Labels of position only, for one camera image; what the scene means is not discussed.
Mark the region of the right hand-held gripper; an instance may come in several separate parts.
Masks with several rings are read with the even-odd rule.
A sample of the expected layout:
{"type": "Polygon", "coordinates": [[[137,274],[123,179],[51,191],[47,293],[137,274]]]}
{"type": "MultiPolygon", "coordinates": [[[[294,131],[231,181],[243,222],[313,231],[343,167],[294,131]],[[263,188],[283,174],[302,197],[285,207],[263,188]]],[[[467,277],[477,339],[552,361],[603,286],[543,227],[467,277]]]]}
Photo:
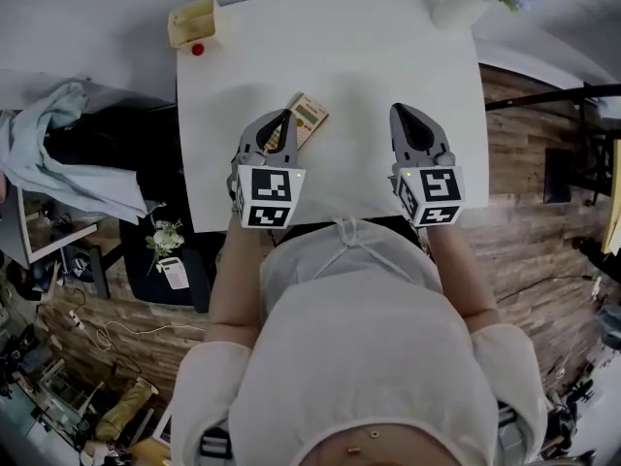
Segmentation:
{"type": "Polygon", "coordinates": [[[405,219],[413,228],[453,224],[463,210],[465,188],[445,132],[404,103],[391,106],[389,120],[396,159],[389,181],[405,219]]]}

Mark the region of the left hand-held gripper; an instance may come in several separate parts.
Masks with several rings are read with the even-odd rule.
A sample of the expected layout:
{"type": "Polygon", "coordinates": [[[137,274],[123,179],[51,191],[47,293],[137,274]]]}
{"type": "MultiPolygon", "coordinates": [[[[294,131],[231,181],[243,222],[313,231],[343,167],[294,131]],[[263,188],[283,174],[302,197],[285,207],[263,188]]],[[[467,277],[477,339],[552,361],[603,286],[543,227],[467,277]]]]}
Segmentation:
{"type": "Polygon", "coordinates": [[[268,112],[243,132],[227,178],[243,228],[284,229],[300,199],[306,171],[297,162],[297,118],[289,109],[268,112]],[[270,139],[277,129],[276,152],[270,139]]]}

